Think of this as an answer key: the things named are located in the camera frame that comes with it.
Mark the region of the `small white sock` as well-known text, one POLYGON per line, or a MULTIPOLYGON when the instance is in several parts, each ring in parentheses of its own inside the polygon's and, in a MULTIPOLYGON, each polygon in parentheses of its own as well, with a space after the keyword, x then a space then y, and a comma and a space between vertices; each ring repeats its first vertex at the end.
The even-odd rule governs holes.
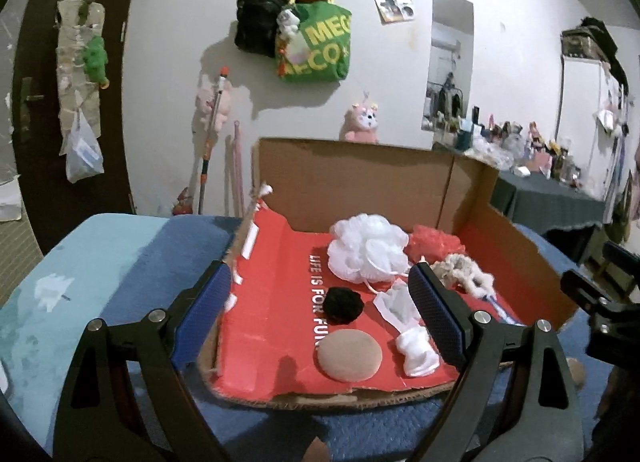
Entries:
POLYGON ((404 356, 405 376, 420 378, 435 372, 439 365, 439 356, 430 342, 425 326, 414 326, 402 332, 395 341, 398 352, 404 356))

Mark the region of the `cream fluffy scrunchie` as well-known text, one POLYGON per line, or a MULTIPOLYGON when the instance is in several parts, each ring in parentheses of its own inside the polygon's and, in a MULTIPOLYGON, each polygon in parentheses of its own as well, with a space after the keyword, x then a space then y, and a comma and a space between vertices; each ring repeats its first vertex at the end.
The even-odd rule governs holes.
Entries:
POLYGON ((460 286, 469 296, 477 300, 495 298, 495 278, 480 269, 477 262, 464 254, 452 253, 444 260, 431 264, 436 278, 447 289, 460 286))

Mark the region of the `black pompom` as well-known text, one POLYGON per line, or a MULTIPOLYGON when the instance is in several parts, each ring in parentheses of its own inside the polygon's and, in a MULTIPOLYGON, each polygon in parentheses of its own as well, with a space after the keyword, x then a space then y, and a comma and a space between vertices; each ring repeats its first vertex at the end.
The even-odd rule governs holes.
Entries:
POLYGON ((349 324, 362 314, 363 307, 363 300, 357 292, 342 286, 332 286, 326 292, 322 312, 329 324, 349 324))

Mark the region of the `light blue blanket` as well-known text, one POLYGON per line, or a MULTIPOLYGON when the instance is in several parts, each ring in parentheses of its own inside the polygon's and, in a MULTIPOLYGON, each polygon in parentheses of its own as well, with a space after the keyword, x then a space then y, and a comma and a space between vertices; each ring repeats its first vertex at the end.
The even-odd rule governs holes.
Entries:
POLYGON ((90 217, 43 257, 2 306, 6 400, 47 452, 58 398, 86 324, 101 315, 165 224, 150 216, 90 217))

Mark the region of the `dark green covered table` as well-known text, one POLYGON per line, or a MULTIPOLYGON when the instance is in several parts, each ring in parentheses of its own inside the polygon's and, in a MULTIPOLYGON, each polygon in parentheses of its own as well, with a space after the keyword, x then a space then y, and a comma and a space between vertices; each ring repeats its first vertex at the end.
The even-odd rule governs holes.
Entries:
POLYGON ((539 173, 521 178, 441 144, 431 155, 451 166, 437 219, 442 231, 461 234, 494 213, 541 236, 604 223, 604 203, 539 173))

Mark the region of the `red mesh bath pouf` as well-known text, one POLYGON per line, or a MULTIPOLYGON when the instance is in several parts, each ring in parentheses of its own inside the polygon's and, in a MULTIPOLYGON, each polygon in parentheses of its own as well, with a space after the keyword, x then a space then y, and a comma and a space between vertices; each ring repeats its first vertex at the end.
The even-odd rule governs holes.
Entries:
POLYGON ((404 248, 411 263, 421 258, 427 263, 441 262, 449 254, 464 254, 465 246, 457 236, 446 234, 429 226, 416 225, 409 234, 409 242, 404 248))

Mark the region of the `white mesh bath pouf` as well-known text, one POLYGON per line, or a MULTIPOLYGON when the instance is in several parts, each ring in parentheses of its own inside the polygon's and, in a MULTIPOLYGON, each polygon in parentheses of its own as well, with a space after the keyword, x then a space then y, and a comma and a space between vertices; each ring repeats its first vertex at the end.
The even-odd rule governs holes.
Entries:
POLYGON ((330 228, 328 267, 335 277, 353 284, 393 283, 408 274, 404 248, 409 235, 378 214, 341 219, 330 228))

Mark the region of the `white plastic bag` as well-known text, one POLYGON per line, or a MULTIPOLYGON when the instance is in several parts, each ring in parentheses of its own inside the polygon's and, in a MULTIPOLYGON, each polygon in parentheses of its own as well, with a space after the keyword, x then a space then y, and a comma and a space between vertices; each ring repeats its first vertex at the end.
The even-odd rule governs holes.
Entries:
POLYGON ((66 178, 71 184, 104 173, 100 145, 81 110, 74 114, 64 154, 66 178))

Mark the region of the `dark suitcase on refrigerator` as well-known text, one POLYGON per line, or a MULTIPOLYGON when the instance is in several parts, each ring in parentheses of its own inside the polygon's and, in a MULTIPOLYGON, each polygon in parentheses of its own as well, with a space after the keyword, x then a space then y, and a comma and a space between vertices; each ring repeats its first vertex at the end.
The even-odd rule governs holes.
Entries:
POLYGON ((600 48, 588 29, 563 31, 561 43, 564 56, 608 62, 605 52, 600 48))

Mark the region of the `pale pink hanging plush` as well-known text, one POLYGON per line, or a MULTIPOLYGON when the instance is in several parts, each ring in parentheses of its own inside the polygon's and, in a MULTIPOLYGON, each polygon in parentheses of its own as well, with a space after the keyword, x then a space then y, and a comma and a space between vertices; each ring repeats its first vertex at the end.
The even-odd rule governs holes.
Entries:
POLYGON ((216 86, 207 84, 198 91, 196 107, 200 114, 201 123, 209 124, 216 133, 219 133, 227 123, 231 112, 232 85, 224 83, 221 94, 218 94, 216 86))

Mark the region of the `pink plush toy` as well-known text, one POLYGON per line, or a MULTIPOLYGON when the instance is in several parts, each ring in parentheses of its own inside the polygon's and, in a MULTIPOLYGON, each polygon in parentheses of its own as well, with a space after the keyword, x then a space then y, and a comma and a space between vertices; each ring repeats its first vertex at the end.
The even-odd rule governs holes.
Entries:
POLYGON ((378 143, 378 105, 370 100, 369 94, 353 104, 345 114, 342 136, 349 142, 360 144, 378 143))

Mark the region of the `black backpack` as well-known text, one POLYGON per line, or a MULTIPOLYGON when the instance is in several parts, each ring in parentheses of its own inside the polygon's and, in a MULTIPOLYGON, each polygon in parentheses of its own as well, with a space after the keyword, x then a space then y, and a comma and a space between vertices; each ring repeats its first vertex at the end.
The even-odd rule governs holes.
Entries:
POLYGON ((274 57, 278 15, 288 0, 236 0, 234 44, 243 52, 274 57))

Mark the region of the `green tote bag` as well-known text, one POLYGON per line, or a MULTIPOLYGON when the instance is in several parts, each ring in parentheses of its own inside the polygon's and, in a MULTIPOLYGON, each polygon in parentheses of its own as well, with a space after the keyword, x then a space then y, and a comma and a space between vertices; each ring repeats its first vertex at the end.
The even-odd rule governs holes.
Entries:
POLYGON ((287 83, 334 83, 347 78, 352 13, 328 2, 293 4, 285 8, 291 8, 300 23, 298 33, 288 42, 282 40, 278 28, 278 77, 287 83))

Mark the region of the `orange handled mop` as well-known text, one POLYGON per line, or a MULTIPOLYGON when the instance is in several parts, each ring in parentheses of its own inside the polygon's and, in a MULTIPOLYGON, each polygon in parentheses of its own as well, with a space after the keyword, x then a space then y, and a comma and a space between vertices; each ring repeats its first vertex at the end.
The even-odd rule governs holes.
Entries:
MULTIPOLYGON (((217 81, 213 84, 216 86, 218 90, 218 94, 221 94, 222 89, 224 88, 224 83, 228 82, 229 68, 228 66, 223 66, 217 78, 217 81)), ((201 173, 200 173, 200 184, 198 185, 198 214, 203 214, 204 210, 204 200, 205 200, 205 191, 207 184, 207 175, 209 168, 210 155, 212 154, 213 146, 214 146, 214 136, 216 132, 213 130, 213 127, 207 124, 204 126, 205 130, 205 142, 202 154, 202 165, 201 165, 201 173)))

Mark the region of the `small white plush keychain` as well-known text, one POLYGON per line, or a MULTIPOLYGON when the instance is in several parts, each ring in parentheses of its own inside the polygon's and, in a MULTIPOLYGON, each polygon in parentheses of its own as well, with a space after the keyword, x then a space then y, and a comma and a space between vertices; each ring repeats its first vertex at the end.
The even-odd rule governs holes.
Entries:
POLYGON ((277 16, 277 22, 282 40, 292 40, 299 31, 300 20, 291 8, 283 9, 277 16))

